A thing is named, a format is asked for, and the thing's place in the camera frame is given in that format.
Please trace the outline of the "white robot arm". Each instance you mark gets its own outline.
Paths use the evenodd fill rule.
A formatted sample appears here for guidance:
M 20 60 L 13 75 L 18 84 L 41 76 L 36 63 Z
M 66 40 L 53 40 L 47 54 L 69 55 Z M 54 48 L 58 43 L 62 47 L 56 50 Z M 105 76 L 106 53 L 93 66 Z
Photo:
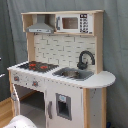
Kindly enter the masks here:
M 37 128 L 37 126 L 27 117 L 23 115 L 15 116 L 3 128 Z

